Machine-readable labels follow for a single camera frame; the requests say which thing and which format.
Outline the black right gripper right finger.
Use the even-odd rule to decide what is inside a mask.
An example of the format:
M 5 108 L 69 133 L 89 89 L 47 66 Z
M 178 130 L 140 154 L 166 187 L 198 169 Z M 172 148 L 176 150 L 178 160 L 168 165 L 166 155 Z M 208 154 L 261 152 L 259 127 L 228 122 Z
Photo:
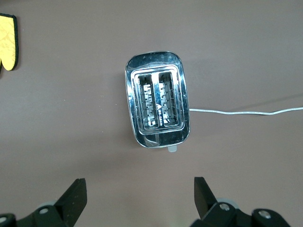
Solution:
M 200 216 L 190 227 L 291 227 L 277 212 L 254 209 L 250 215 L 227 201 L 218 201 L 205 178 L 194 178 L 194 200 Z

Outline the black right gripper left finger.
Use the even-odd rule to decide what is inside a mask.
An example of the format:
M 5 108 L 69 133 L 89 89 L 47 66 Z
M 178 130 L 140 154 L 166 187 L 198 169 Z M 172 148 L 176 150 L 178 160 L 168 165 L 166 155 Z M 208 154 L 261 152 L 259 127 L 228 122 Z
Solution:
M 57 201 L 45 203 L 22 219 L 13 213 L 0 214 L 0 227 L 74 227 L 86 204 L 86 180 L 76 179 Z

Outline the brown table cover sheet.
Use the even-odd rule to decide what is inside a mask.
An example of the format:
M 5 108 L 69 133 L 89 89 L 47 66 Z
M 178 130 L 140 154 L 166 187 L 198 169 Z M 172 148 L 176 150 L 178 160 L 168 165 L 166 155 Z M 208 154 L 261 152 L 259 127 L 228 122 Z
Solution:
M 303 227 L 303 0 L 0 0 L 19 58 L 0 73 L 0 213 L 27 216 L 85 178 L 75 227 L 189 227 L 194 178 L 245 213 Z M 183 62 L 190 135 L 135 140 L 125 65 Z

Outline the cream and chrome toaster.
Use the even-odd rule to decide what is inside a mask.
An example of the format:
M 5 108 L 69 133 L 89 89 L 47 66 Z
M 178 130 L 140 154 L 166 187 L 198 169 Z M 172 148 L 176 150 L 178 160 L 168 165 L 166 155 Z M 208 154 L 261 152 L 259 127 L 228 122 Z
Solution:
M 145 148 L 177 151 L 190 134 L 187 86 L 181 59 L 173 52 L 148 52 L 125 66 L 131 126 Z

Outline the yellow quilted oven mitt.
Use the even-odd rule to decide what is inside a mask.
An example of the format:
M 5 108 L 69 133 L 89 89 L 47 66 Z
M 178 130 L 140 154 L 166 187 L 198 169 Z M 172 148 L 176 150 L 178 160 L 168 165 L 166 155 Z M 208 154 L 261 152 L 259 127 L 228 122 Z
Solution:
M 15 15 L 0 13 L 0 71 L 11 71 L 18 64 L 18 20 Z

